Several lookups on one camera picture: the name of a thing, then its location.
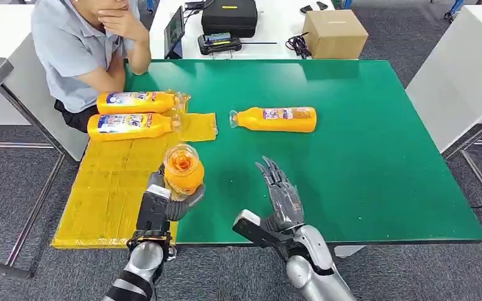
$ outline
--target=floor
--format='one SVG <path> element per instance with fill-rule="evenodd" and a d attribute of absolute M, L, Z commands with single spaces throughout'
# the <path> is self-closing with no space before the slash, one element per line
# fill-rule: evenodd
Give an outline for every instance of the floor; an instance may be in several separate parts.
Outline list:
<path fill-rule="evenodd" d="M 388 59 L 406 86 L 448 27 L 441 18 L 450 5 L 448 0 L 355 0 L 352 9 L 370 34 L 362 58 Z M 42 138 L 29 127 L 0 127 L 0 140 Z M 482 147 L 470 153 L 482 168 Z M 55 160 L 52 150 L 0 150 L 0 261 Z M 482 188 L 463 158 L 456 156 L 448 166 L 469 203 L 482 204 Z M 76 173 L 64 163 L 19 256 L 17 266 L 35 269 L 36 277 L 0 277 L 0 300 L 98 300 L 125 265 L 125 250 L 48 246 Z M 476 215 L 482 224 L 482 209 Z M 482 300 L 482 243 L 368 246 L 337 266 L 358 300 Z M 302 300 L 277 255 L 260 248 L 182 249 L 167 265 L 158 295 L 160 300 Z"/>

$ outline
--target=plastic bottle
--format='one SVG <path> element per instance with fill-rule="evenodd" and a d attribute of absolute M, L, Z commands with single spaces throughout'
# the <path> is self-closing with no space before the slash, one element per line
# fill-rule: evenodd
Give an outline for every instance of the plastic bottle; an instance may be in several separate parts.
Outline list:
<path fill-rule="evenodd" d="M 185 107 L 186 97 L 180 92 L 119 92 L 101 93 L 97 109 L 101 114 L 164 113 Z"/>
<path fill-rule="evenodd" d="M 178 129 L 179 115 L 156 113 L 94 115 L 88 121 L 88 134 L 94 141 L 153 138 Z"/>
<path fill-rule="evenodd" d="M 312 107 L 250 108 L 230 111 L 230 126 L 249 130 L 310 133 L 315 130 L 317 113 Z"/>
<path fill-rule="evenodd" d="M 174 194 L 171 198 L 182 201 L 193 194 L 204 180 L 204 167 L 194 148 L 187 144 L 178 144 L 165 153 L 166 184 Z"/>

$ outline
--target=green table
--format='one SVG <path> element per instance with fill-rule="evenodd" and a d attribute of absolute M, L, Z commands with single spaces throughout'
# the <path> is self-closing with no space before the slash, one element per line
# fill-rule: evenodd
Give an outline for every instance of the green table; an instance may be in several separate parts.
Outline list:
<path fill-rule="evenodd" d="M 275 160 L 297 185 L 306 222 L 339 245 L 482 240 L 482 229 L 387 61 L 153 61 L 127 90 L 179 90 L 217 114 L 215 141 L 194 143 L 206 195 L 179 244 L 247 243 L 232 231 L 270 202 L 254 165 Z M 231 129 L 231 109 L 312 106 L 311 134 Z"/>

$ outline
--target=tablet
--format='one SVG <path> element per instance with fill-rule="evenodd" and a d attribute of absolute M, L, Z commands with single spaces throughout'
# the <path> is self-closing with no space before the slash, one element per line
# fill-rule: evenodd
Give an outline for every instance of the tablet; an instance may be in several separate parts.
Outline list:
<path fill-rule="evenodd" d="M 165 56 L 164 58 L 175 58 L 173 57 L 173 50 L 181 42 L 184 36 L 184 17 L 182 6 L 178 8 L 174 16 L 171 18 L 167 27 L 163 31 L 164 43 L 165 43 Z"/>

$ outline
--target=yellow sponge mat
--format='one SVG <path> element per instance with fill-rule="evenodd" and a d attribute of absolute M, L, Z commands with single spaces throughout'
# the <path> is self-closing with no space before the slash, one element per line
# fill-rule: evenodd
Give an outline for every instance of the yellow sponge mat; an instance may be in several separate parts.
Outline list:
<path fill-rule="evenodd" d="M 186 114 L 182 129 L 157 138 L 90 141 L 51 246 L 125 248 L 141 196 L 165 151 L 181 141 L 215 140 L 215 114 Z M 171 223 L 173 241 L 177 223 Z"/>

